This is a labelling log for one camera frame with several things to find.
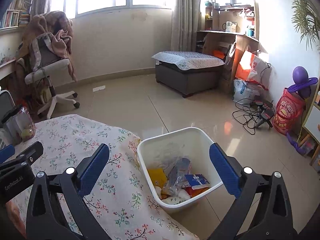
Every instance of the baseboard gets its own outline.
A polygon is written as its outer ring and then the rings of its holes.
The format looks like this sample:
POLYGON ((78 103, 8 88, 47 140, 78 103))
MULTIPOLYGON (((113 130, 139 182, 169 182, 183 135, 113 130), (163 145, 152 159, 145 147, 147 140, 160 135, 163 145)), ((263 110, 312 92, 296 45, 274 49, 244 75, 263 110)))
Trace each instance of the baseboard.
POLYGON ((73 90, 76 87, 88 85, 95 82, 100 82, 104 80, 110 80, 110 79, 117 79, 117 78, 124 78, 124 77, 133 77, 133 76, 140 76, 140 75, 148 75, 148 74, 154 74, 156 72, 156 69, 153 68, 143 68, 143 69, 135 69, 135 70, 127 70, 127 71, 121 71, 116 73, 110 73, 105 74, 101 76, 81 79, 78 82, 71 82, 68 84, 64 84, 61 86, 57 86, 56 88, 59 90, 73 90))

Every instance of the yellow package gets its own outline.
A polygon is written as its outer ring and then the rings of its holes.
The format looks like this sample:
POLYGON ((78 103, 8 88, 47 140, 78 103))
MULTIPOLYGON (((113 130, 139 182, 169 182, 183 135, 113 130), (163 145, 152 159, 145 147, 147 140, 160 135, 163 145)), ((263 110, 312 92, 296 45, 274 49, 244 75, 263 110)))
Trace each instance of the yellow package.
POLYGON ((167 176, 164 174, 163 169, 161 168, 149 169, 148 173, 153 186, 158 186, 160 188, 163 188, 163 185, 167 181, 167 176))

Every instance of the tiled floor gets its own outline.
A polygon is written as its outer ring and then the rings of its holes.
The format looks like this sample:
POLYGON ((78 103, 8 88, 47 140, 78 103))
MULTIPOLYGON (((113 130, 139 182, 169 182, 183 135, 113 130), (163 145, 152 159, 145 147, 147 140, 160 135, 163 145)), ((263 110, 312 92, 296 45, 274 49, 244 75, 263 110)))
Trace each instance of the tiled floor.
MULTIPOLYGON (((233 120, 235 110, 230 97, 218 90, 182 98, 168 87, 156 83, 154 75, 108 80, 77 87, 80 108, 59 105, 53 116, 76 113, 109 125, 119 126, 146 139, 188 126, 203 129, 218 142, 227 155, 257 173, 280 171, 284 177, 292 207, 293 225, 299 232, 320 202, 319 176, 300 156, 286 137, 262 128, 254 136, 233 120), (92 88, 105 85, 105 90, 92 88)), ((239 232, 245 231, 258 206, 256 195, 239 232)), ((188 210, 173 215, 200 239, 208 237, 223 219, 234 197, 221 186, 188 210)))

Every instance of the blue gripper pad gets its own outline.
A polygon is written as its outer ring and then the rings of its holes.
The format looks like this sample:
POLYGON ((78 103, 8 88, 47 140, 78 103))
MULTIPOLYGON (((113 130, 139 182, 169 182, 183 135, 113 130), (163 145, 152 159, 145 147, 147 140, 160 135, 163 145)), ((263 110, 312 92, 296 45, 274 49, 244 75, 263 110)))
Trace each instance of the blue gripper pad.
POLYGON ((0 151, 0 164, 4 163, 7 159, 9 159, 12 155, 14 155, 14 147, 12 144, 8 145, 7 147, 3 148, 0 151))
POLYGON ((79 163, 76 168, 78 171, 77 188, 82 198, 90 194, 108 160, 109 148, 102 143, 91 157, 84 158, 79 163))
POLYGON ((216 144, 210 146, 209 156, 229 194, 240 197, 240 178, 216 144))

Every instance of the purple ball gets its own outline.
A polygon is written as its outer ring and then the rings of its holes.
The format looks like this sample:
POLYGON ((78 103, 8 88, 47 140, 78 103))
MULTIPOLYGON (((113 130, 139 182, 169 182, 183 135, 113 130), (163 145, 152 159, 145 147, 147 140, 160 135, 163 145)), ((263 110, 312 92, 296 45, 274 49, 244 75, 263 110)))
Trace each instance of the purple ball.
POLYGON ((311 87, 309 86, 309 87, 298 90, 298 94, 303 99, 309 98, 309 96, 311 95, 311 87))
POLYGON ((297 66, 292 72, 292 78, 296 85, 301 85, 308 82, 309 75, 304 67, 297 66))

